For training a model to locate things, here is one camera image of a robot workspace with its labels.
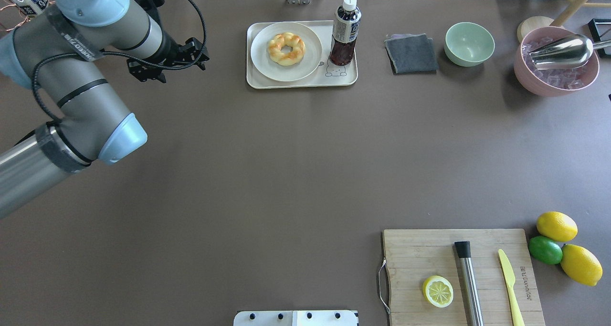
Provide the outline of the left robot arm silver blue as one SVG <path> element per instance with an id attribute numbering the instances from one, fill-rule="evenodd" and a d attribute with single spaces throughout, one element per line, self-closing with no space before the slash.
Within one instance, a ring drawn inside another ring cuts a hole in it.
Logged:
<path id="1" fill-rule="evenodd" d="M 55 0 L 42 15 L 1 39 L 1 72 L 32 91 L 51 118 L 1 156 L 5 218 L 93 161 L 112 165 L 147 133 L 95 65 L 128 59 L 138 80 L 164 70 L 205 69 L 205 41 L 179 45 L 135 0 Z"/>

